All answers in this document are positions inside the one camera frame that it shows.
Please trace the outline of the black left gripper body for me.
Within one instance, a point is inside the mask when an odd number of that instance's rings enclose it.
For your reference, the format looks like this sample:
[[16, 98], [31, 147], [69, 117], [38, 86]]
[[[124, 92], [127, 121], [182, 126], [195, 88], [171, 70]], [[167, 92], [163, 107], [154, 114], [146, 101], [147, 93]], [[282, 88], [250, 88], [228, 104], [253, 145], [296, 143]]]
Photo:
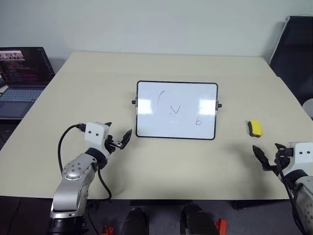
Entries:
[[116, 148], [122, 148], [122, 142], [114, 141], [112, 135], [108, 135], [107, 139], [105, 140], [105, 149], [108, 151], [109, 154], [112, 154]]

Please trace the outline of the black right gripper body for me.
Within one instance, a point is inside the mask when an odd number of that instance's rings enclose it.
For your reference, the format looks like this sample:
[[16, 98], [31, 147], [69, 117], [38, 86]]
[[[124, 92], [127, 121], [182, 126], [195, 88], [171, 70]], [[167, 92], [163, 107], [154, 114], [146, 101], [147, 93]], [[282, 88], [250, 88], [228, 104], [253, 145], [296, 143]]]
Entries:
[[293, 152], [293, 148], [278, 150], [275, 155], [275, 165], [269, 164], [269, 169], [263, 169], [263, 171], [272, 171], [276, 176], [281, 175], [282, 170], [291, 163], [291, 157], [293, 157]]

